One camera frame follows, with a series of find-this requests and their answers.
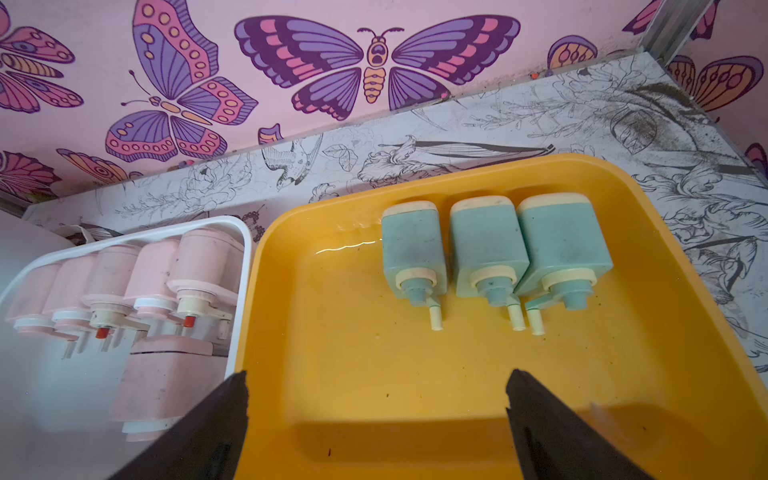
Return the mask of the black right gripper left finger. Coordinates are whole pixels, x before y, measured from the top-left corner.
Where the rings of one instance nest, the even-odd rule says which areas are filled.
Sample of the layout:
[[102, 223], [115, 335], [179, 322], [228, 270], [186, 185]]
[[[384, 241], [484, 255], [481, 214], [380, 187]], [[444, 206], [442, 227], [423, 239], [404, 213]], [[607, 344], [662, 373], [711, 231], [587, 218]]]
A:
[[249, 417], [245, 371], [230, 375], [113, 479], [233, 479]]

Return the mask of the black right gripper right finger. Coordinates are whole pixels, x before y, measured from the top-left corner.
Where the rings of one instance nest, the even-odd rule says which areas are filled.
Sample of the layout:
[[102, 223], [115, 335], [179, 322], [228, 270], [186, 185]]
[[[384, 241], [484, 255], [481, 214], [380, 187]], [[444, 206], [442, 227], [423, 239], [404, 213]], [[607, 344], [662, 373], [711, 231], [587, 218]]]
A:
[[525, 479], [648, 479], [530, 373], [515, 369], [506, 409]]

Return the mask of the pink sharpener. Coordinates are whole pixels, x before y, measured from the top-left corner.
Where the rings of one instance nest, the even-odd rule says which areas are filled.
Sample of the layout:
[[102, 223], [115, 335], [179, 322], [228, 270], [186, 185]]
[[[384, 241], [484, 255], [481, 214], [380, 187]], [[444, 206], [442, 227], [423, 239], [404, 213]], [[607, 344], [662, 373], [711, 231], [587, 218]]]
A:
[[101, 250], [89, 276], [83, 303], [89, 307], [89, 325], [96, 329], [95, 338], [101, 342], [101, 351], [110, 346], [110, 335], [119, 329], [135, 332], [137, 342], [148, 335], [150, 325], [138, 321], [133, 303], [125, 299], [140, 248], [134, 245], [116, 245]]
[[123, 372], [112, 419], [128, 442], [154, 441], [224, 379], [227, 351], [206, 340], [158, 335], [138, 341]]
[[226, 232], [199, 228], [182, 235], [167, 287], [185, 328], [211, 321], [220, 341], [230, 337], [238, 300], [244, 246]]
[[73, 339], [67, 340], [64, 359], [69, 359], [74, 353], [81, 339], [80, 334], [96, 331], [90, 324], [91, 309], [82, 300], [96, 260], [95, 254], [89, 254], [42, 267], [46, 282], [50, 284], [42, 314], [53, 322], [56, 336], [73, 336]]
[[171, 238], [143, 246], [124, 295], [133, 308], [128, 319], [156, 326], [157, 334], [183, 333], [176, 294], [167, 286], [179, 244]]
[[44, 312], [60, 267], [59, 263], [53, 263], [31, 270], [11, 298], [6, 321], [21, 335], [58, 341], [64, 345], [62, 358], [68, 360], [79, 337], [58, 331], [52, 315]]

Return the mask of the green sharpener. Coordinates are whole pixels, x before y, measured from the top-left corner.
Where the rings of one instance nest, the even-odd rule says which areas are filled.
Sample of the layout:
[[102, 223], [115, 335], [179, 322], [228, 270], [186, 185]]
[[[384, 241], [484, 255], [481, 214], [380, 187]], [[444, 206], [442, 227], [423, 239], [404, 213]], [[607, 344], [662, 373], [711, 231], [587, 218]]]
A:
[[561, 304], [587, 308], [598, 280], [613, 268], [595, 209], [573, 192], [531, 196], [517, 207], [530, 265], [515, 294], [536, 336], [545, 334], [542, 311]]
[[448, 275], [436, 205], [426, 200], [393, 205], [382, 214], [381, 230], [387, 284], [397, 298], [427, 309], [431, 329], [441, 331]]
[[459, 298], [483, 298], [526, 329], [515, 289], [530, 266], [516, 208], [501, 195], [469, 198], [450, 210], [453, 279]]

